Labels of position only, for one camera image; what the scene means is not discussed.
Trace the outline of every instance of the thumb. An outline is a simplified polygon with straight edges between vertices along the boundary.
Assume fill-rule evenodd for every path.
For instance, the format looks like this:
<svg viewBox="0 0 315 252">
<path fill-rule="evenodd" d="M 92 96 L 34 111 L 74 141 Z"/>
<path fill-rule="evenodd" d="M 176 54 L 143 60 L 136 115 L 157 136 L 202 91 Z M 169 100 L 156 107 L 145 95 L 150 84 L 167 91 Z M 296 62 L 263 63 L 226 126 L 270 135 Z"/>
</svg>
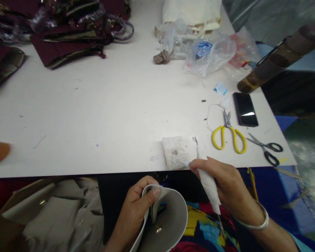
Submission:
<svg viewBox="0 0 315 252">
<path fill-rule="evenodd" d="M 156 201 L 159 194 L 160 194 L 160 189 L 155 188 L 149 191 L 148 193 L 146 193 L 144 196 L 142 196 L 142 198 L 136 202 L 136 204 L 139 206 L 138 211 L 140 211 L 142 215 L 145 215 L 149 207 L 153 205 L 153 203 Z"/>
</svg>

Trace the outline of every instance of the yellow scissors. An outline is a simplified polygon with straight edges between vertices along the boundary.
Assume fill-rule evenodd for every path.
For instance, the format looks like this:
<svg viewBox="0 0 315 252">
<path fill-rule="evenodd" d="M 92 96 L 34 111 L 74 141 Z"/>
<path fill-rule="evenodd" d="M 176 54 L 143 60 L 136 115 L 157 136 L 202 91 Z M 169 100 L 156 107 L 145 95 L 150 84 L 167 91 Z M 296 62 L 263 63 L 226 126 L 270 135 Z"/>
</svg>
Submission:
<svg viewBox="0 0 315 252">
<path fill-rule="evenodd" d="M 225 136 L 224 136 L 224 131 L 225 131 L 225 128 L 230 128 L 231 131 L 232 131 L 232 134 L 233 134 L 233 145 L 234 145 L 234 149 L 235 151 L 238 153 L 238 154 L 243 154 L 246 150 L 247 150 L 247 143 L 246 143 L 246 139 L 245 137 L 240 133 L 239 130 L 237 129 L 234 129 L 232 126 L 231 126 L 231 122 L 230 122 L 230 118 L 231 118 L 231 113 L 229 112 L 228 114 L 226 114 L 226 111 L 224 110 L 224 116 L 225 116 L 225 125 L 222 125 L 222 126 L 219 126 L 217 129 L 215 129 L 212 133 L 212 143 L 213 145 L 216 147 L 216 149 L 218 150 L 223 150 L 224 147 L 225 147 Z M 217 144 L 216 144 L 216 141 L 215 141 L 215 136 L 216 136 L 216 133 L 219 131 L 219 130 L 222 130 L 222 147 L 219 147 Z M 237 146 L 237 135 L 240 136 L 241 140 L 243 141 L 243 149 L 241 151 L 238 150 L 238 146 Z"/>
</svg>

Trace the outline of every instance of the person's right hand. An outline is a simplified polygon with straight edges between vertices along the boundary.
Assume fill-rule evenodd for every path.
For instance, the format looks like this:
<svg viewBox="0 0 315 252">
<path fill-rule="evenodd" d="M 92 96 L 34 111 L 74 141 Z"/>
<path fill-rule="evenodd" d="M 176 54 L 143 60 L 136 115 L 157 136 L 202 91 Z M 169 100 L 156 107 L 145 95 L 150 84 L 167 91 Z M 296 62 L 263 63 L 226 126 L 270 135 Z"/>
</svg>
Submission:
<svg viewBox="0 0 315 252">
<path fill-rule="evenodd" d="M 261 208 L 253 200 L 235 167 L 210 157 L 208 160 L 195 159 L 189 167 L 198 178 L 197 169 L 204 170 L 215 178 L 222 206 L 236 219 L 252 226 L 260 226 L 264 222 Z"/>
</svg>

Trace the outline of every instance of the scissors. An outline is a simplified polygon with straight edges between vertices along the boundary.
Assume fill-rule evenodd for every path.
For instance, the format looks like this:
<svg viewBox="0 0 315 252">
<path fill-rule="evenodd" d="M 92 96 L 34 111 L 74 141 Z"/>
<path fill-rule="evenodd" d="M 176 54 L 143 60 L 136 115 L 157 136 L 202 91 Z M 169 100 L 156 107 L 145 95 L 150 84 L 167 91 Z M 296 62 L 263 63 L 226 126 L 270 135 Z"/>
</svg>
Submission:
<svg viewBox="0 0 315 252">
<path fill-rule="evenodd" d="M 226 111 L 224 110 L 225 125 L 219 126 L 217 129 L 215 129 L 215 130 L 213 131 L 213 133 L 212 133 L 212 143 L 213 143 L 213 145 L 216 147 L 216 149 L 218 149 L 218 150 L 220 150 L 220 151 L 223 150 L 224 147 L 225 147 L 224 131 L 225 131 L 225 128 L 230 128 L 231 131 L 232 131 L 232 134 L 233 134 L 233 145 L 234 145 L 234 149 L 235 149 L 235 151 L 236 151 L 238 154 L 243 154 L 243 153 L 247 150 L 246 139 L 245 139 L 245 137 L 239 132 L 239 130 L 234 129 L 234 128 L 231 126 L 230 117 L 231 117 L 231 113 L 229 112 L 228 114 L 226 114 Z M 216 133 L 217 133 L 220 129 L 222 130 L 222 132 L 221 132 L 221 135 L 222 135 L 222 147 L 219 147 L 219 146 L 216 144 L 216 141 L 215 141 Z M 241 151 L 238 150 L 238 146 L 237 146 L 237 135 L 240 136 L 241 140 L 243 141 L 243 149 L 242 149 Z"/>
<path fill-rule="evenodd" d="M 273 151 L 275 151 L 275 152 L 282 152 L 282 151 L 283 151 L 283 147 L 282 147 L 280 144 L 277 144 L 277 143 L 263 144 L 263 143 L 261 143 L 257 138 L 255 138 L 254 136 L 252 136 L 251 133 L 249 133 L 249 134 L 250 134 L 250 136 L 251 136 L 253 139 L 250 139 L 250 138 L 246 138 L 246 139 L 249 140 L 249 141 L 251 141 L 252 143 L 255 143 L 255 144 L 259 145 L 259 146 L 263 149 L 263 151 L 264 151 L 264 156 L 265 156 L 266 160 L 267 160 L 268 162 L 270 162 L 273 166 L 278 166 L 278 165 L 280 164 L 279 160 L 278 160 L 275 156 L 273 156 L 270 152 L 268 152 L 268 151 L 265 149 L 265 147 L 268 148 L 268 149 L 271 149 L 271 150 L 273 150 Z"/>
</svg>

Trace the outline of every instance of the white foam block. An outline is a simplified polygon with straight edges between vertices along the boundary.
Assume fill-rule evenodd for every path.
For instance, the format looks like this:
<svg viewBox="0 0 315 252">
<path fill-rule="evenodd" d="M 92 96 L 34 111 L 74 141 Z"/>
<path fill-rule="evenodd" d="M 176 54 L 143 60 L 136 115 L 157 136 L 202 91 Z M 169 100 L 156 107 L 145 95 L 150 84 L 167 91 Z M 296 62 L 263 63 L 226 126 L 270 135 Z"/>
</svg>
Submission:
<svg viewBox="0 0 315 252">
<path fill-rule="evenodd" d="M 169 170 L 186 167 L 189 162 L 197 158 L 197 145 L 194 136 L 162 138 L 162 145 Z"/>
</svg>

